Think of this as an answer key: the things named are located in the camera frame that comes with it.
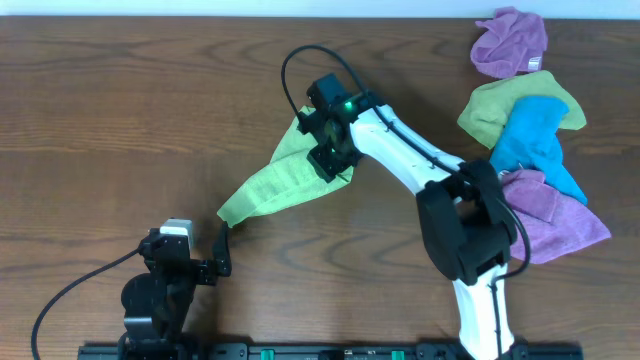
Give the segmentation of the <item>light green cloth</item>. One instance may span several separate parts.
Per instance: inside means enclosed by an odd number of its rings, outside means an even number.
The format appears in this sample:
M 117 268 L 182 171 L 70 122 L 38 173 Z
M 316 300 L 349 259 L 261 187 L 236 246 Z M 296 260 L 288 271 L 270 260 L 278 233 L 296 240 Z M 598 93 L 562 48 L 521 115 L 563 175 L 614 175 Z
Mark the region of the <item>light green cloth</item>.
M 310 134 L 302 134 L 298 125 L 299 121 L 293 119 L 270 162 L 249 177 L 217 211 L 228 226 L 313 201 L 351 183 L 352 167 L 330 182 L 318 176 L 307 159 L 317 141 Z

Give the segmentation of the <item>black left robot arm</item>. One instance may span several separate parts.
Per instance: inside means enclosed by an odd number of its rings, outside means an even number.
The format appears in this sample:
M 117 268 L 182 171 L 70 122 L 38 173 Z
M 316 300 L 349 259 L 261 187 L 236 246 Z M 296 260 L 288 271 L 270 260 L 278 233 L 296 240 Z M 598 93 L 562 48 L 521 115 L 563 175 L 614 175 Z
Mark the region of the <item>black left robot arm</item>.
M 229 227 L 223 223 L 209 259 L 193 259 L 193 224 L 168 219 L 149 230 L 137 254 L 148 271 L 124 286 L 121 303 L 126 332 L 117 345 L 119 359 L 205 359 L 208 351 L 183 333 L 189 307 L 199 285 L 214 286 L 231 275 Z

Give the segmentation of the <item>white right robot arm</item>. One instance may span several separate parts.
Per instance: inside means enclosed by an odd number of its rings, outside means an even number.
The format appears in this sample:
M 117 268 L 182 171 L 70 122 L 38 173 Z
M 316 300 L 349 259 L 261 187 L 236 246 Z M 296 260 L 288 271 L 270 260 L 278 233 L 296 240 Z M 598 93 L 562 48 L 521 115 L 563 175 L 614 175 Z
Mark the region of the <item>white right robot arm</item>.
M 317 146 L 308 160 L 320 178 L 369 156 L 415 197 L 424 247 L 454 286 L 460 343 L 474 359 L 503 359 L 514 343 L 504 287 L 516 217 L 490 164 L 465 162 L 421 137 L 388 105 L 364 95 L 309 90 L 313 110 L 299 120 Z

